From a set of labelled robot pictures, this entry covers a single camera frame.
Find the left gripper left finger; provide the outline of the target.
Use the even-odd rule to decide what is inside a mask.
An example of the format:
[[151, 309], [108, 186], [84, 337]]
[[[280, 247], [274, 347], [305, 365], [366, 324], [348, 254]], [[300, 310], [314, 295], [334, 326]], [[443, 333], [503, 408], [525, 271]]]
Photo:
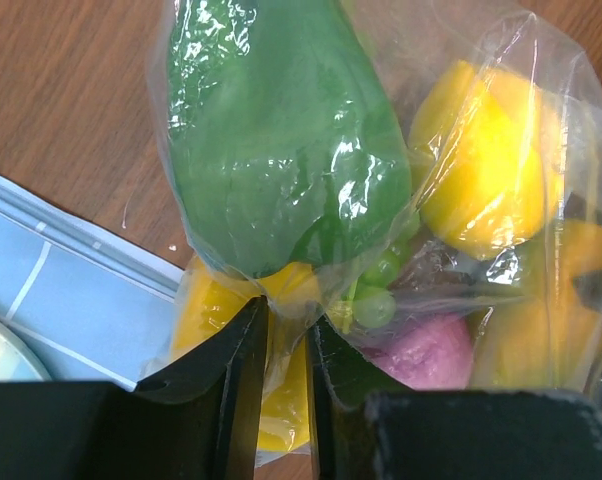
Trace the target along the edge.
[[264, 298], [134, 390], [0, 382], [0, 479], [249, 479], [268, 333]]

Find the clear zip top bag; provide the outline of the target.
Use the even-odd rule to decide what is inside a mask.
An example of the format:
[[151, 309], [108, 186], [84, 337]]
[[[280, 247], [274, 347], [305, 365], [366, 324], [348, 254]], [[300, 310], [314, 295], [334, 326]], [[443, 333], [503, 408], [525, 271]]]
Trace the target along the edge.
[[320, 319], [413, 390], [602, 407], [602, 86], [512, 1], [169, 1], [148, 75], [194, 255], [170, 352], [270, 307], [257, 446]]

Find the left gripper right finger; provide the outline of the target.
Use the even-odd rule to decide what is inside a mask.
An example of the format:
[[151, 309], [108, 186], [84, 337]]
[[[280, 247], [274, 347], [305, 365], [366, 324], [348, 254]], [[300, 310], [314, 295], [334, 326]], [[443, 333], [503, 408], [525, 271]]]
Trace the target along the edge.
[[316, 479], [602, 479], [602, 415], [558, 390], [414, 391], [306, 334]]

